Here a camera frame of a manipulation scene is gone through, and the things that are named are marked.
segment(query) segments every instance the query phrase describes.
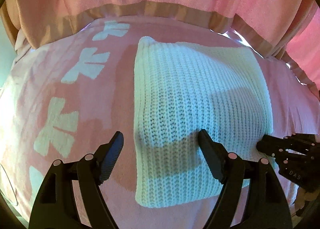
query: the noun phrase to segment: white knitted cloth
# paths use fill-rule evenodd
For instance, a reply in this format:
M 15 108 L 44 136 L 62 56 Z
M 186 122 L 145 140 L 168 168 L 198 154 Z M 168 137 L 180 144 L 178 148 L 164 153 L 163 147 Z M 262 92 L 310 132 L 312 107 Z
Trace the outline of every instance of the white knitted cloth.
M 160 208 L 218 195 L 197 143 L 212 139 L 245 160 L 272 132 L 268 88 L 249 48 L 160 43 L 143 37 L 134 67 L 136 201 Z

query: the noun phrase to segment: metal pin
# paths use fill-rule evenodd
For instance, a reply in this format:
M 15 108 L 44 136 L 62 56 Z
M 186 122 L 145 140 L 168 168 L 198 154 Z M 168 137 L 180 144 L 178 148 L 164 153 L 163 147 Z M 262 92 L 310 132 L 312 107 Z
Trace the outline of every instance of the metal pin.
M 61 160 L 55 160 L 54 162 L 53 162 L 53 165 L 54 166 L 59 166 L 61 164 Z
M 230 152 L 230 153 L 228 154 L 228 157 L 229 157 L 230 159 L 232 159 L 232 160 L 235 160 L 235 159 L 237 158 L 237 154 L 236 154 L 236 153 L 233 153 L 233 152 Z
M 92 154 L 87 154 L 84 156 L 85 160 L 92 160 L 93 159 L 93 155 Z
M 269 160 L 263 158 L 261 159 L 261 163 L 267 165 L 269 163 Z

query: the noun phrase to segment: pink blanket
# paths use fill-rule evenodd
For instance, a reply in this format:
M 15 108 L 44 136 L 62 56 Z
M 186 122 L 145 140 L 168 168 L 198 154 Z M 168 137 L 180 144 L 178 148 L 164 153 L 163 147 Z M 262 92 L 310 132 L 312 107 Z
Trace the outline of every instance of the pink blanket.
M 143 36 L 160 42 L 242 46 L 175 20 L 128 16 L 95 20 L 73 36 L 27 53 L 13 68 L 0 97 L 0 162 L 17 198 L 16 208 L 25 219 L 55 159 L 77 161 L 119 130 L 124 134 L 124 148 L 110 179 L 100 187 L 119 228 L 204 226 L 217 197 L 161 209 L 148 209 L 135 201 L 133 69 Z M 256 57 L 270 93 L 274 136 L 317 134 L 320 107 L 316 97 L 283 62 Z M 292 204 L 297 188 L 279 179 Z M 8 198 L 14 198 L 8 182 L 1 187 Z M 247 189 L 243 189 L 234 223 L 241 219 Z M 75 194 L 79 215 L 88 224 L 79 189 Z

